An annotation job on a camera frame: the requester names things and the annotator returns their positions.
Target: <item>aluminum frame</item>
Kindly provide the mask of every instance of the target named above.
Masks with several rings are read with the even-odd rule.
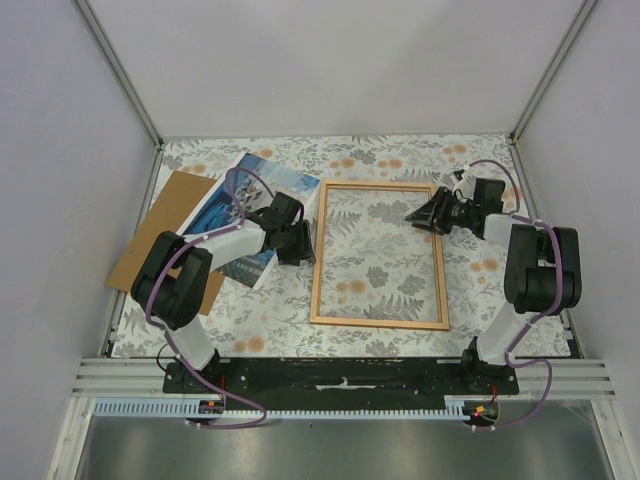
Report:
[[[455,359],[441,359],[442,362],[457,362]],[[549,400],[591,400],[596,414],[597,426],[605,446],[609,462],[616,479],[640,480],[637,465],[634,463],[633,449],[629,444],[624,424],[619,414],[618,401],[604,362],[595,359],[558,359],[551,360],[554,368],[554,382]],[[501,401],[534,400],[540,397],[546,384],[545,366],[532,366],[519,371],[520,393],[501,396]],[[101,399],[174,399],[174,400],[210,400],[218,395],[168,395],[162,393],[164,372],[158,368],[155,359],[107,359],[85,358],[82,360],[78,376],[73,386],[72,398],[67,410],[63,429],[47,478],[51,480],[72,479],[75,477],[82,448],[89,433],[89,423],[96,402]],[[461,400],[484,401],[486,396],[456,395],[447,396],[448,408]],[[354,418],[379,418],[381,420],[433,419],[425,411],[403,412],[327,412],[298,411],[270,412],[277,418],[304,418],[337,420]]]
[[[99,50],[104,55],[109,68],[121,86],[123,94],[128,98],[139,116],[149,138],[157,147],[154,165],[147,190],[145,191],[143,205],[140,209],[137,227],[144,218],[151,202],[153,188],[162,159],[163,138],[144,107],[140,96],[111,45],[89,0],[71,0],[71,2],[79,11],[82,20],[94,37]],[[537,209],[533,201],[533,195],[526,174],[519,159],[516,148],[517,143],[525,132],[531,117],[549,89],[557,72],[566,60],[569,51],[578,40],[580,32],[595,10],[598,2],[599,0],[584,0],[581,4],[511,133],[514,144],[512,147],[512,156],[514,158],[516,171],[519,174],[525,199],[528,200],[529,210],[534,216],[537,216]],[[122,293],[114,295],[110,321],[105,329],[105,342],[98,352],[100,356],[105,354],[105,347],[112,335],[112,327],[120,317],[124,298],[125,295]],[[563,321],[567,327],[571,327],[571,319],[568,316],[563,317]],[[567,335],[573,335],[573,333],[565,332],[565,336]],[[592,359],[561,359],[552,360],[551,363],[554,367],[555,380],[552,384],[549,398],[551,400],[591,400],[594,412],[596,413],[598,428],[616,478],[640,480],[638,466],[634,463],[633,449],[628,443],[629,436],[624,433],[625,425],[621,420],[619,403],[616,400],[615,392],[611,380],[606,373],[604,363],[600,360]],[[193,398],[185,395],[163,394],[163,375],[164,373],[157,368],[153,359],[84,359],[74,384],[67,414],[47,478],[72,479],[75,477],[97,399],[113,397]],[[513,401],[538,398],[546,382],[546,368],[543,366],[534,366],[522,369],[519,371],[519,379],[521,393],[514,396],[505,396],[504,400]],[[218,396],[198,396],[198,398],[210,399],[218,398]],[[478,396],[455,398],[462,400],[486,399],[486,397]]]

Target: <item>black mounting plate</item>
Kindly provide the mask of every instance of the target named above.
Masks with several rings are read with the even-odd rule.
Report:
[[[203,376],[268,410],[443,409],[445,395],[517,395],[515,371],[500,377],[464,376],[460,359],[228,358],[209,364]],[[331,388],[361,387],[354,389]],[[164,393],[210,394],[180,363],[167,366]],[[245,410],[228,399],[228,410]]]

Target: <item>printed picture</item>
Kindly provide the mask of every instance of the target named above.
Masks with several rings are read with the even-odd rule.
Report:
[[[305,211],[311,207],[318,193],[320,180],[317,178],[250,153],[240,154],[236,163],[230,168],[233,167],[246,168],[259,175],[274,193],[282,192],[302,202]],[[255,177],[245,172],[234,172],[231,180],[236,196],[247,213],[271,203],[271,196]],[[238,209],[231,199],[230,192],[226,189],[224,175],[222,175],[187,217],[179,233],[181,235],[205,233],[233,223],[238,218]],[[218,271],[228,278],[258,289],[276,262],[275,251],[269,250],[234,260]]]

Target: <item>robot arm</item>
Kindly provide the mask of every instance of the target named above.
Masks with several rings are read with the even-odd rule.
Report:
[[[281,264],[300,265],[301,260],[315,262],[309,222],[303,215],[300,202],[278,192],[269,207],[249,213],[244,224],[237,228],[227,226],[184,237],[163,232],[138,273],[131,296],[146,308],[152,289],[170,259],[186,244],[203,239],[197,248],[192,246],[186,250],[174,264],[180,272],[175,278],[164,278],[151,311],[164,324],[185,359],[201,370],[216,352],[197,318],[209,273],[237,258],[271,249],[276,250]]]
[[[472,198],[462,178],[450,191],[440,187],[433,199],[408,215],[412,226],[444,235],[454,226],[468,228],[478,238],[508,251],[504,277],[506,302],[489,328],[472,340],[463,354],[467,371],[504,366],[505,351],[529,321],[528,312],[544,312],[556,299],[555,256],[549,232],[524,217],[502,213],[505,184],[477,179]],[[553,228],[558,239],[563,270],[562,299],[552,315],[574,307],[582,294],[578,234],[571,228]]]

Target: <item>wooden picture frame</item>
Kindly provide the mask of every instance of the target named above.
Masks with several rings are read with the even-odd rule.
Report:
[[[323,180],[320,186],[318,208],[318,227],[316,240],[316,264],[313,272],[313,289],[311,293],[311,323],[320,325],[342,325],[351,327],[377,328],[407,328],[418,330],[449,330],[449,307],[447,303],[446,280],[444,274],[444,256],[442,252],[442,238],[433,235],[433,263],[435,269],[436,303],[438,307],[438,322],[423,322],[414,320],[375,320],[367,318],[340,318],[320,315],[320,295],[322,290],[322,268],[324,255],[324,240],[327,224],[327,200],[330,190],[378,190],[396,192],[426,192],[432,198],[436,186],[428,183],[402,182],[361,182],[351,180]]]

